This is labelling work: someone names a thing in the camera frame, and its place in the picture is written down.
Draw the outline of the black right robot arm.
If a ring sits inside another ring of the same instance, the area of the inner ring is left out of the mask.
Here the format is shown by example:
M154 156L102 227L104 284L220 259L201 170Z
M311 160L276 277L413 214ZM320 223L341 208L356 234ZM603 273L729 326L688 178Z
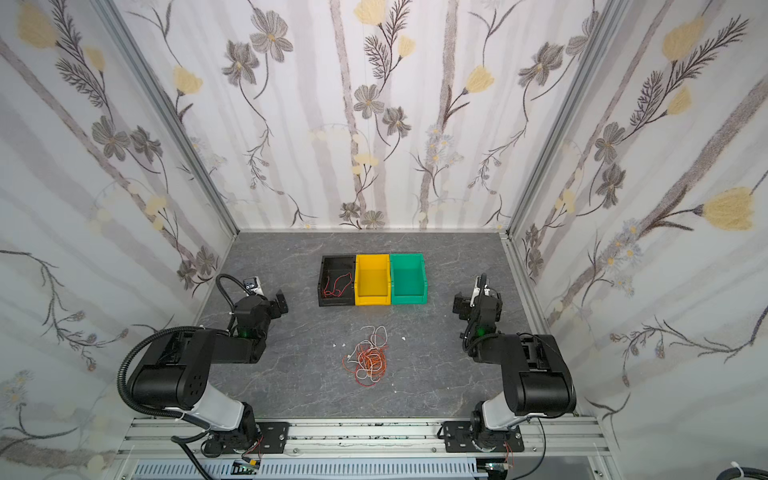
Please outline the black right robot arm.
M468 420L441 425L438 437L448 453L521 452L521 424L575 411L572 376L554 337L500 332L502 306L490 289L454 297L453 313L467 322L461 335L464 353L476 363L499 366L502 387L479 402Z

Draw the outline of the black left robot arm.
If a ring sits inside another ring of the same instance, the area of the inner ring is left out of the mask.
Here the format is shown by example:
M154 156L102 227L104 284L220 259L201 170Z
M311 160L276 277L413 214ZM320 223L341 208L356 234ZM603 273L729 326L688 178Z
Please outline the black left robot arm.
M169 327L133 347L118 368L117 392L131 410L194 425L202 432L172 441L189 454L200 440L208 457L226 450L250 452L264 434L253 408L218 390L209 380L214 365L258 363L267 347L271 323L289 312L285 294L267 297L257 277L239 280L215 277L215 286L228 306L224 329L202 326Z

